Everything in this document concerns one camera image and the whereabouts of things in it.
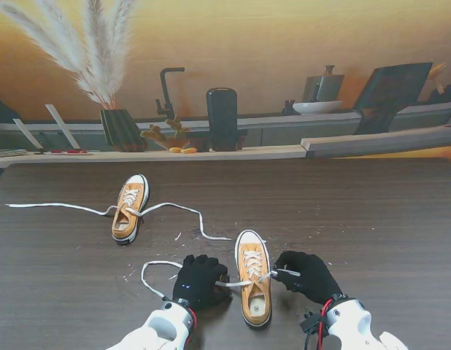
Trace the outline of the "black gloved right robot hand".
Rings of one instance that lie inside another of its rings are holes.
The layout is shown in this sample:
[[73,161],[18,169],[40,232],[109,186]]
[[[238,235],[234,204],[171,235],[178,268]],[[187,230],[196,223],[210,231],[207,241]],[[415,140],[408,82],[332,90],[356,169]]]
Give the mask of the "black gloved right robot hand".
[[333,295],[342,294],[325,263],[315,254],[285,251],[275,262],[274,269],[277,270],[276,281],[314,303],[324,305]]

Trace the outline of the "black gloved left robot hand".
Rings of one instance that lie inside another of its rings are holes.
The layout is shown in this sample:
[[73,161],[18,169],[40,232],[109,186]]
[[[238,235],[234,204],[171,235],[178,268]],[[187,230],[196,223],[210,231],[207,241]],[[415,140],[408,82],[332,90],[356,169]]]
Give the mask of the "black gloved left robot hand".
[[221,276],[228,274],[228,268],[219,263],[216,257],[205,254],[185,257],[175,281],[172,299],[178,303],[186,303],[193,311],[198,312],[217,306],[230,298],[228,287],[215,284]]

